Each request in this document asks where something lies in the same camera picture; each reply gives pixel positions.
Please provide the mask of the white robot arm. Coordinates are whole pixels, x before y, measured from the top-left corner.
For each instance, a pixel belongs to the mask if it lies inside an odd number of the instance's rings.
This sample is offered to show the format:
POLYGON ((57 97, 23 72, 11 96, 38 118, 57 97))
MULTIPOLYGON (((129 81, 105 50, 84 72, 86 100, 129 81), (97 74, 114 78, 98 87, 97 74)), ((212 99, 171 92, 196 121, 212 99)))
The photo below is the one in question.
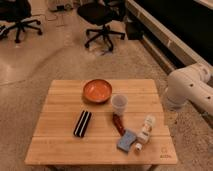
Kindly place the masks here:
POLYGON ((207 84, 210 78, 210 69, 202 63, 172 71, 167 77, 164 104, 169 110, 179 110, 191 101, 213 116, 213 87, 207 84))

